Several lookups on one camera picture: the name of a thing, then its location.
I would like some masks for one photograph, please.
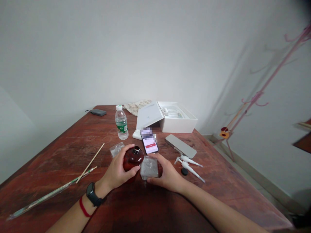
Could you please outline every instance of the bottle cap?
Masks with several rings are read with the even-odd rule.
[[[117,111],[121,111],[121,110],[122,110],[122,105],[117,105],[117,106],[116,106],[116,110],[117,110]]]
[[[188,170],[187,170],[186,168],[182,168],[182,169],[181,169],[181,173],[182,173],[183,175],[188,175]]]
[[[139,151],[140,151],[139,146],[134,146],[133,153],[134,153],[134,154],[138,154]]]

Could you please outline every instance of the white pump dispenser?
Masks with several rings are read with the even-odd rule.
[[[177,161],[181,162],[181,165],[183,168],[186,168],[188,171],[192,172],[196,177],[198,177],[200,180],[202,180],[205,183],[205,180],[203,180],[190,166],[187,162],[181,161],[180,157],[177,157],[176,161],[174,164],[177,163]]]
[[[202,165],[198,164],[197,162],[193,161],[192,159],[189,159],[189,157],[186,155],[181,155],[180,158],[181,158],[181,160],[184,160],[185,162],[189,162],[189,163],[198,165],[200,167],[203,167]]]

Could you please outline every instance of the white box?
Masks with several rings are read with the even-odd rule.
[[[170,116],[166,116],[161,107],[166,107]],[[136,129],[146,128],[158,121],[163,133],[192,133],[198,119],[178,102],[153,101],[138,110]]]

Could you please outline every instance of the green bottle label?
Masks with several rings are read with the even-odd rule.
[[[127,131],[127,124],[123,126],[117,126],[119,133],[125,133]]]

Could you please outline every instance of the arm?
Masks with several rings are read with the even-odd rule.
[[[148,178],[147,182],[185,196],[208,218],[219,232],[267,232],[244,215],[182,178],[171,162],[162,155],[149,154],[149,156],[159,161],[163,167],[163,174],[161,178]]]
[[[104,198],[111,190],[132,178],[140,169],[139,166],[133,167],[128,172],[123,169],[125,152],[133,146],[134,144],[123,147],[120,153],[113,158],[105,175],[95,183],[97,197]],[[92,215],[96,210],[86,194],[82,197],[82,203],[89,215]],[[47,232],[82,232],[89,219],[82,212],[78,201]]]

